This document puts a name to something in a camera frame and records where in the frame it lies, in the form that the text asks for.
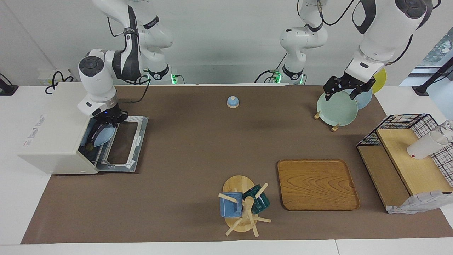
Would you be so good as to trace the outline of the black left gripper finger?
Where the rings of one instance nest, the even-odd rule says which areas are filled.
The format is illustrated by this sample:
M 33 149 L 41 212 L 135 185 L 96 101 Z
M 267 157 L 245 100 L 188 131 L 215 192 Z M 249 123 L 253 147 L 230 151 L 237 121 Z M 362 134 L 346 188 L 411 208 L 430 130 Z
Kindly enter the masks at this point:
M 325 100 L 329 101 L 333 94 L 340 91 L 340 80 L 338 77 L 330 77 L 328 81 L 324 84 L 323 90 L 325 93 Z
M 362 92 L 368 92 L 368 91 L 369 91 L 369 87 L 367 87 L 367 86 L 357 86 L 356 88 L 351 90 L 350 99 L 354 100 Z

